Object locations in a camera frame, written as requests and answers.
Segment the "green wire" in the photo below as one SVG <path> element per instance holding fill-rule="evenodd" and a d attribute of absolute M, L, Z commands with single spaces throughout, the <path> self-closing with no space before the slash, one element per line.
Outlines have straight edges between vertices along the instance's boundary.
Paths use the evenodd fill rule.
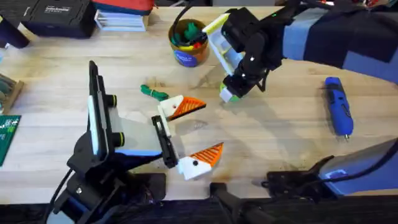
<path fill-rule="evenodd" d="M 167 100 L 169 98 L 169 95 L 167 93 L 151 90 L 147 85 L 141 85 L 141 93 L 151 96 L 159 101 Z"/>

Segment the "circuit board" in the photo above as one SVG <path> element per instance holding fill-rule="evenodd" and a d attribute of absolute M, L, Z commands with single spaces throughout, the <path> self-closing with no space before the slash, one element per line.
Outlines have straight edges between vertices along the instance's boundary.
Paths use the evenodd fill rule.
<path fill-rule="evenodd" d="M 11 145 L 15 131 L 17 131 L 21 116 L 2 115 L 0 116 L 0 166 L 6 158 L 8 148 Z"/>

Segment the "wooden table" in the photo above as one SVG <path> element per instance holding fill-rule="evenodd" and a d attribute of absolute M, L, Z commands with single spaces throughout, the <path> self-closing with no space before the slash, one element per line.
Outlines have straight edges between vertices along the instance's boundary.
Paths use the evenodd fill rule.
<path fill-rule="evenodd" d="M 277 7 L 253 7 L 264 17 Z M 398 133 L 398 86 L 377 78 L 308 62 L 285 60 L 267 79 L 267 91 L 251 91 L 224 104 L 219 86 L 224 71 L 210 55 L 203 65 L 185 68 L 173 56 L 167 31 L 181 8 L 154 9 L 145 33 L 99 32 L 90 40 L 38 38 L 30 47 L 6 51 L 0 73 L 26 85 L 13 114 L 22 119 L 0 168 L 0 203 L 48 202 L 68 170 L 66 161 L 87 121 L 88 61 L 94 60 L 108 93 L 118 96 L 122 117 L 147 122 L 158 101 L 140 93 L 143 83 L 171 96 L 183 94 L 207 107 L 170 123 L 175 147 L 191 154 L 224 142 L 221 162 L 206 177 L 184 181 L 176 168 L 156 161 L 136 172 L 167 173 L 166 199 L 208 196 L 211 181 L 227 182 L 240 197 L 266 197 L 253 181 L 270 170 L 308 169 L 323 157 L 355 152 Z M 209 24 L 222 7 L 197 7 L 185 17 Z M 355 129 L 349 142 L 330 128 L 322 98 L 326 77 L 340 77 Z"/>

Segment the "black case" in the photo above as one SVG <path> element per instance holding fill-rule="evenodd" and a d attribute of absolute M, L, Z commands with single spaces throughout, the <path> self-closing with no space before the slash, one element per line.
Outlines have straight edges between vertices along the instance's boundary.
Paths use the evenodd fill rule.
<path fill-rule="evenodd" d="M 90 0 L 36 0 L 22 24 L 39 36 L 84 39 L 94 31 L 95 12 Z"/>

